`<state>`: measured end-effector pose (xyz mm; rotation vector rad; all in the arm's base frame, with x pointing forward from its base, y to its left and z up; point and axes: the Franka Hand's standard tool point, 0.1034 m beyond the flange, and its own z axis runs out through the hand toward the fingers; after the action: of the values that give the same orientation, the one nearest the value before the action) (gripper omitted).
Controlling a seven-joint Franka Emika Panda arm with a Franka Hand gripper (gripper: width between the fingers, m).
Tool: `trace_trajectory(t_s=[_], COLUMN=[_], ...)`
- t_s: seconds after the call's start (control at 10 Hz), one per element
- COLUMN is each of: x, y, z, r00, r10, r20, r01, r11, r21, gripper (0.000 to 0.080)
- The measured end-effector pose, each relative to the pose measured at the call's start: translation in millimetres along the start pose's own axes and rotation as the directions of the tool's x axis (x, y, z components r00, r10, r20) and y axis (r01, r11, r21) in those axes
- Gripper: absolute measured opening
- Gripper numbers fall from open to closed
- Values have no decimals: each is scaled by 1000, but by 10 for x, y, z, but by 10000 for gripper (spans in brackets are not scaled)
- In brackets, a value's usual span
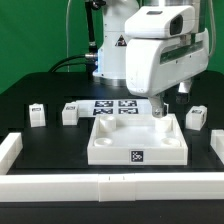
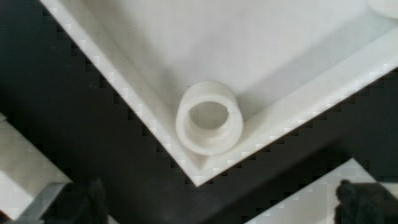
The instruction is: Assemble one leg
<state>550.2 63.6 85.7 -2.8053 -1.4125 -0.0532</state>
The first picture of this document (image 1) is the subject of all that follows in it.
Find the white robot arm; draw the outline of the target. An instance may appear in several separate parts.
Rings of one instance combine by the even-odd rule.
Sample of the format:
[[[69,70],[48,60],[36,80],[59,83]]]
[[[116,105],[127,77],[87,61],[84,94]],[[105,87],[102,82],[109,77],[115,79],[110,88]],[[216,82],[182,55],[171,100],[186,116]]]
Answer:
[[[213,0],[93,0],[102,9],[103,44],[95,80],[125,85],[164,117],[164,92],[177,85],[189,101],[192,78],[205,71],[216,47],[216,28],[205,27]]]

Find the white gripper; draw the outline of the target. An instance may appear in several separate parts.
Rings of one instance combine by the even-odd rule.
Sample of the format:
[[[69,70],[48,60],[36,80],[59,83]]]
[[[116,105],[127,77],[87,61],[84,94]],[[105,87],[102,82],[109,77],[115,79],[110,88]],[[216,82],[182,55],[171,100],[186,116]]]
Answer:
[[[181,46],[180,43],[181,38],[175,37],[166,40],[132,39],[127,45],[127,88],[133,95],[150,97],[155,118],[165,116],[163,97],[159,93],[181,82],[176,102],[187,104],[192,81],[186,79],[203,72],[208,66],[208,30],[198,33],[193,44]]]

